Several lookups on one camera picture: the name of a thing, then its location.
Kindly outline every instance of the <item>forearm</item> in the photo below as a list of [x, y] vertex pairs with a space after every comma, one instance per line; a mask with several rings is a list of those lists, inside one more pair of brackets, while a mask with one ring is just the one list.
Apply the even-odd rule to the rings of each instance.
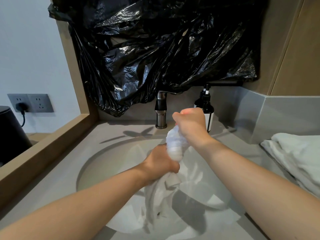
[[0, 239], [91, 239], [147, 180], [134, 167], [36, 210], [0, 231]]
[[320, 236], [317, 198], [214, 139], [196, 150], [272, 240]]

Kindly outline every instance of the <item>person's left hand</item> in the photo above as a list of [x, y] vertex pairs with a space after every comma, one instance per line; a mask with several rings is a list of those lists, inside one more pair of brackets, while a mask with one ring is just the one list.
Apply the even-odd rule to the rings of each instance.
[[146, 174], [148, 183], [168, 172], [178, 173], [180, 169], [180, 164], [169, 157], [166, 144], [156, 146], [138, 166]]

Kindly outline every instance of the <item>wall socket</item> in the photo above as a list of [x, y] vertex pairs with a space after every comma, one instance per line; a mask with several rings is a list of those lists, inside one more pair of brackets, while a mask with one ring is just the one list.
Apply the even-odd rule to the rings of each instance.
[[54, 109], [47, 94], [8, 94], [10, 102], [16, 110], [17, 103], [26, 103], [31, 113], [53, 113]]

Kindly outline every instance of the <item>bottle label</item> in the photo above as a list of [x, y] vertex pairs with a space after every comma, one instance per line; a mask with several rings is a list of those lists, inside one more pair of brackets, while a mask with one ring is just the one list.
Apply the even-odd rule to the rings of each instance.
[[212, 126], [212, 117], [214, 116], [214, 113], [205, 113], [205, 125], [207, 127], [207, 132], [211, 130]]

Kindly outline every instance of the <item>person's right arm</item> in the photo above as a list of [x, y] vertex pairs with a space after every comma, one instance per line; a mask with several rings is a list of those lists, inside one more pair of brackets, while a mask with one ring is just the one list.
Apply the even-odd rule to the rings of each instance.
[[209, 136], [201, 109], [174, 113], [190, 145], [206, 160], [272, 240], [320, 239], [320, 200]]

